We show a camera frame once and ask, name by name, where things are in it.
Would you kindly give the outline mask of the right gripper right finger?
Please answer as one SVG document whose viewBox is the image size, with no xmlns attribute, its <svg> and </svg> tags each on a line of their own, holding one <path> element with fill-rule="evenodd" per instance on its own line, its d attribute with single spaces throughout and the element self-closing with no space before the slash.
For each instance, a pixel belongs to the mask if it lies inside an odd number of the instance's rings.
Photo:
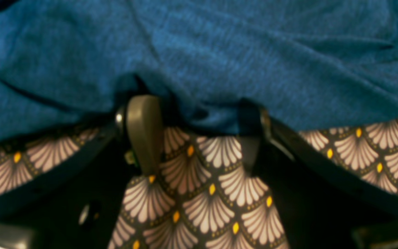
<svg viewBox="0 0 398 249">
<path fill-rule="evenodd" d="M 271 137 L 267 109 L 252 102 L 241 102 L 237 109 L 242 165 L 247 173 L 256 172 L 256 162 L 264 142 Z"/>
</svg>

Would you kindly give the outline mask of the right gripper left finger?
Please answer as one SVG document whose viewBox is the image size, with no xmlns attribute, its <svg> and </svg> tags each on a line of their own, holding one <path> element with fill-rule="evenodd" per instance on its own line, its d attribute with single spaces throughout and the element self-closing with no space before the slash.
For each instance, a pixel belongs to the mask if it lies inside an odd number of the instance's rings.
<svg viewBox="0 0 398 249">
<path fill-rule="evenodd" d="M 161 103 L 153 95 L 133 96 L 115 114 L 117 138 L 125 148 L 124 159 L 144 176 L 156 175 L 164 145 Z"/>
</svg>

